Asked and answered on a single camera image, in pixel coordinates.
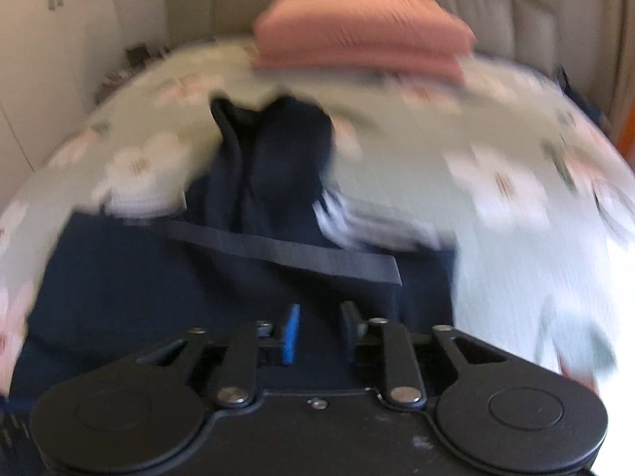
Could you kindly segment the beige nightstand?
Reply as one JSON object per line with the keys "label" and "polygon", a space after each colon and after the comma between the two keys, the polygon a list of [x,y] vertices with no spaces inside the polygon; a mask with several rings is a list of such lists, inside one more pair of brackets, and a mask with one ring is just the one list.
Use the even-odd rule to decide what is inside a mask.
{"label": "beige nightstand", "polygon": [[94,94],[95,105],[100,106],[114,92],[120,90],[131,81],[138,79],[156,63],[163,61],[170,52],[171,48],[169,46],[159,46],[152,50],[145,43],[137,43],[127,47],[125,49],[126,63],[124,67],[104,76]]}

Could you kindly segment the navy blue garment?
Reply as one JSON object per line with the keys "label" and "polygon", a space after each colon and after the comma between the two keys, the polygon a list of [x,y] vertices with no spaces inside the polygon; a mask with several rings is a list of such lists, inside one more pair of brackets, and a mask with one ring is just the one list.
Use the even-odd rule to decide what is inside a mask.
{"label": "navy blue garment", "polygon": [[48,261],[10,387],[31,402],[192,328],[222,335],[298,305],[280,389],[349,388],[340,306],[427,333],[453,318],[455,246],[326,189],[331,119],[290,96],[258,111],[214,99],[222,143],[178,217],[71,216]]}

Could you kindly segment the floral green bed sheet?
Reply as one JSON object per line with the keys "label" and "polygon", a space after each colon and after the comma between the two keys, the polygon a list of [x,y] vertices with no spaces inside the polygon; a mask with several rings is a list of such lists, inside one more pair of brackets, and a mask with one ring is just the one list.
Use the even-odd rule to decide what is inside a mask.
{"label": "floral green bed sheet", "polygon": [[177,200],[219,143],[209,98],[260,107],[279,92],[336,124],[331,185],[349,206],[458,242],[458,327],[544,367],[634,374],[634,174],[555,83],[463,60],[452,87],[367,71],[256,72],[247,40],[184,48],[87,118],[1,216],[1,387],[9,390],[58,236],[77,209]]}

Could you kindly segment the folded pink blanket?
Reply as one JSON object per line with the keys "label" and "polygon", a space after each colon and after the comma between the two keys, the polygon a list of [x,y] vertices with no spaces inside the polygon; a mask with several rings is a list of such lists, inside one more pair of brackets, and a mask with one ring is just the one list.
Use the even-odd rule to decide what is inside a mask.
{"label": "folded pink blanket", "polygon": [[477,44],[436,0],[273,0],[253,32],[255,69],[362,68],[454,84]]}

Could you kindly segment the white wardrobe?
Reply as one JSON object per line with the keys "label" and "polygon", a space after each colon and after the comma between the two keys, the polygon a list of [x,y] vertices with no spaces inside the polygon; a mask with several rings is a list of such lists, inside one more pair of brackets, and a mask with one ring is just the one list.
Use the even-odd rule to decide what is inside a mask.
{"label": "white wardrobe", "polygon": [[39,168],[126,54],[167,41],[165,0],[1,0],[1,109]]}

